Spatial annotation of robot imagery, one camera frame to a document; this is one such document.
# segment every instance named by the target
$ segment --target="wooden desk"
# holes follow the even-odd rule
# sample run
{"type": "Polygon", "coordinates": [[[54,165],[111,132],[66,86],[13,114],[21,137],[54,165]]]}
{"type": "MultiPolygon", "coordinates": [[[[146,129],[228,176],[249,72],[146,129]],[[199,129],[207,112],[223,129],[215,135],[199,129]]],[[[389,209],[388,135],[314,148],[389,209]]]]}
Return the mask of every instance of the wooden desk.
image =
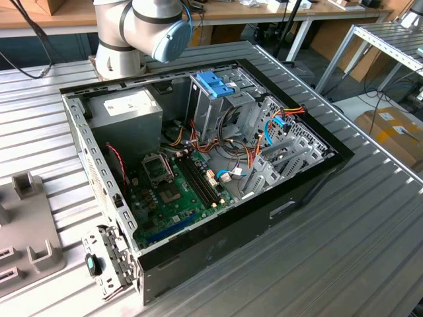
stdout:
{"type": "MultiPolygon", "coordinates": [[[[299,11],[295,21],[303,22],[293,43],[288,60],[294,60],[314,20],[333,20],[346,18],[377,17],[383,22],[391,9],[366,9],[364,11],[343,11],[321,0],[309,10],[299,11]]],[[[258,22],[281,22],[284,10],[270,12],[266,5],[249,8],[236,0],[232,3],[206,3],[204,25],[244,24],[258,22]]],[[[67,0],[57,13],[52,16],[30,13],[31,18],[44,28],[47,34],[74,34],[96,32],[94,6],[89,0],[67,0]]],[[[199,14],[193,14],[194,25],[200,24],[199,14]]],[[[16,10],[0,8],[0,38],[32,36],[34,33],[16,10]]]]}

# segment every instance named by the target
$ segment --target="metal shelf frame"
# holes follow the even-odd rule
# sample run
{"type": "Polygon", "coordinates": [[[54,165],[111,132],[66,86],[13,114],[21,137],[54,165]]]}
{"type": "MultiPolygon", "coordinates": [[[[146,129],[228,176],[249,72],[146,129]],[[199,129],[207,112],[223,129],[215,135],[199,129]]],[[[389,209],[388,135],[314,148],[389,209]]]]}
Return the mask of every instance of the metal shelf frame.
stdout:
{"type": "Polygon", "coordinates": [[[417,49],[423,46],[423,28],[417,32],[412,32],[396,22],[359,24],[353,25],[342,41],[316,87],[318,93],[322,93],[355,36],[360,37],[364,42],[356,52],[349,66],[347,66],[345,73],[348,73],[360,60],[361,56],[367,52],[367,49],[373,46],[398,61],[395,68],[379,86],[379,91],[383,90],[389,84],[389,81],[400,69],[401,65],[423,76],[423,57],[416,53],[417,49]]]}

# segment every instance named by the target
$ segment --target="green circuit board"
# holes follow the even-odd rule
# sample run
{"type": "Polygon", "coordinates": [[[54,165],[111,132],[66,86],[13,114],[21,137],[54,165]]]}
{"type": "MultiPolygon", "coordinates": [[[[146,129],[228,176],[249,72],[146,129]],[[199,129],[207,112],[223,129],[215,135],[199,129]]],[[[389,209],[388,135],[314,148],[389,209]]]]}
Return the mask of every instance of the green circuit board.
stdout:
{"type": "MultiPolygon", "coordinates": [[[[189,157],[206,179],[208,166],[201,154],[193,152],[189,157]]],[[[132,186],[130,196],[131,211],[138,224],[134,238],[143,247],[179,232],[185,227],[218,213],[234,203],[231,194],[227,190],[221,186],[210,187],[219,198],[219,201],[215,207],[209,206],[207,208],[177,166],[175,158],[170,157],[167,161],[174,174],[172,186],[176,186],[180,193],[180,197],[171,202],[166,203],[163,200],[163,194],[161,194],[161,192],[163,193],[163,187],[161,188],[161,185],[157,188],[152,187],[147,173],[141,165],[138,171],[130,173],[132,179],[137,178],[137,185],[132,186]]],[[[158,166],[152,166],[152,169],[160,170],[158,166]]]]}

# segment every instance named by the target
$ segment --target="capacitor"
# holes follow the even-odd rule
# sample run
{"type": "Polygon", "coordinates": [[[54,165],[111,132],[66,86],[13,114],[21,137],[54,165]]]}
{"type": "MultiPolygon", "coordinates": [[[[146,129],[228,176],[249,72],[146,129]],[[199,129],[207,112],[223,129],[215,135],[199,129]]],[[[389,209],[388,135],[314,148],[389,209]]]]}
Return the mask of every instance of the capacitor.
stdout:
{"type": "Polygon", "coordinates": [[[154,210],[156,210],[156,209],[157,209],[157,205],[156,205],[155,203],[150,203],[150,204],[148,205],[148,208],[149,208],[151,211],[154,211],[154,210]]]}

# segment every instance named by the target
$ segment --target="gray holder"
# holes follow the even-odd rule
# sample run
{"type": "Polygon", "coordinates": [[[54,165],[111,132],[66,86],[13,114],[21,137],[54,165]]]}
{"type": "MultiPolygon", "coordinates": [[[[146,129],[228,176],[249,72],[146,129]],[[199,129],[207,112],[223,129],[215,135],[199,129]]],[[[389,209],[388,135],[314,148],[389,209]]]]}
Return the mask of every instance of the gray holder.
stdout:
{"type": "Polygon", "coordinates": [[[0,186],[0,297],[65,264],[41,178],[13,176],[0,186]]]}

